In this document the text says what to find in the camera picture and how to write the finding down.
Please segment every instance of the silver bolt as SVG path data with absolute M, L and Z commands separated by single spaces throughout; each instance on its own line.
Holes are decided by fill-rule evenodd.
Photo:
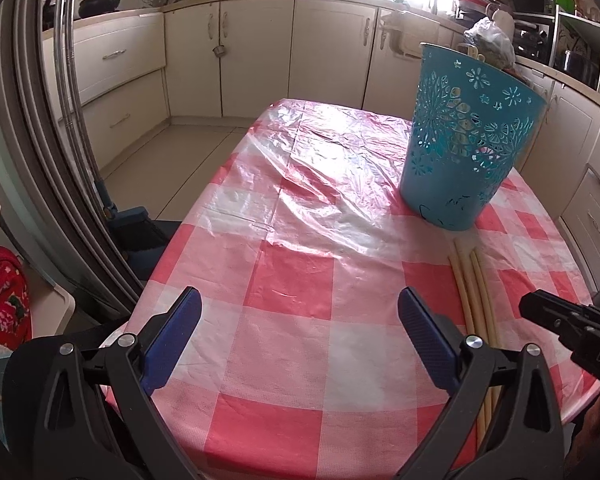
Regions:
M 471 348 L 480 348 L 482 346 L 482 339 L 477 335 L 470 335 L 464 340 L 467 346 Z
M 526 351 L 529 354 L 531 354 L 533 357 L 538 357 L 542 353 L 542 350 L 540 349 L 540 347 L 533 343 L 526 346 Z
M 118 345 L 122 347 L 131 346 L 136 342 L 136 336 L 133 334 L 123 334 L 118 338 Z
M 62 355 L 69 355 L 73 351 L 74 351 L 74 346 L 71 343 L 64 343 L 60 347 L 60 353 Z

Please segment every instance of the floor tile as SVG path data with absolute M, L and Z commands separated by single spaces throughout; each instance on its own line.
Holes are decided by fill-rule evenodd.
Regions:
M 200 164 L 194 174 L 189 177 L 158 218 L 160 220 L 183 220 L 206 185 L 216 174 L 216 171 L 226 162 L 231 152 L 242 140 L 242 137 L 243 134 L 240 133 L 229 134 L 213 153 Z
M 232 130 L 222 126 L 169 126 L 106 179 L 118 209 L 142 205 L 151 218 L 156 218 Z

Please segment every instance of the hanging plastic bag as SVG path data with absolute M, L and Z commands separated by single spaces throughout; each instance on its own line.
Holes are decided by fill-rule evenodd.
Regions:
M 486 63 L 499 68 L 512 68 L 516 51 L 507 35 L 489 18 L 483 18 L 464 32 L 467 43 L 475 45 Z

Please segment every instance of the checkered tablecloth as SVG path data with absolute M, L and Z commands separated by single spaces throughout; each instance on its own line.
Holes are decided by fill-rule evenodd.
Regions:
M 414 286 L 464 331 L 447 256 L 480 245 L 505 348 L 537 342 L 563 419 L 600 384 L 550 333 L 520 319 L 544 288 L 590 303 L 567 246 L 512 170 L 474 228 L 435 227 L 402 202 L 410 123 L 283 100 L 268 108 L 185 218 L 127 331 L 187 285 L 203 317 L 153 400 L 215 478 L 389 478 L 447 400 L 397 316 Z M 472 434 L 460 457 L 475 452 Z

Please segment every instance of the blue trash can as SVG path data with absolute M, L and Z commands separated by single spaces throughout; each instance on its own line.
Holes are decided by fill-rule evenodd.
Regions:
M 423 44 L 402 198 L 432 224 L 470 228 L 509 174 L 545 105 L 509 74 Z

